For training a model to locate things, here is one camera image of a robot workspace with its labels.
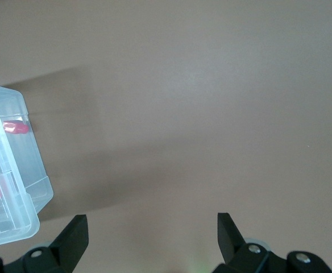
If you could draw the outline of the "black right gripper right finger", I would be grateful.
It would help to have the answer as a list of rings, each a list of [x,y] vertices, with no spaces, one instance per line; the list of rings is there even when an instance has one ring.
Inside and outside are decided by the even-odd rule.
[[[217,215],[218,245],[224,262],[214,272],[332,272],[319,256],[291,251],[285,259],[261,244],[247,243],[229,213]]]

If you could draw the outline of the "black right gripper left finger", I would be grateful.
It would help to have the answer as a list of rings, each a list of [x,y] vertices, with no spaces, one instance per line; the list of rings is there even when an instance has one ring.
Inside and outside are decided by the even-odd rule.
[[[8,264],[0,258],[0,272],[73,272],[88,244],[88,219],[79,214],[49,246],[34,248]]]

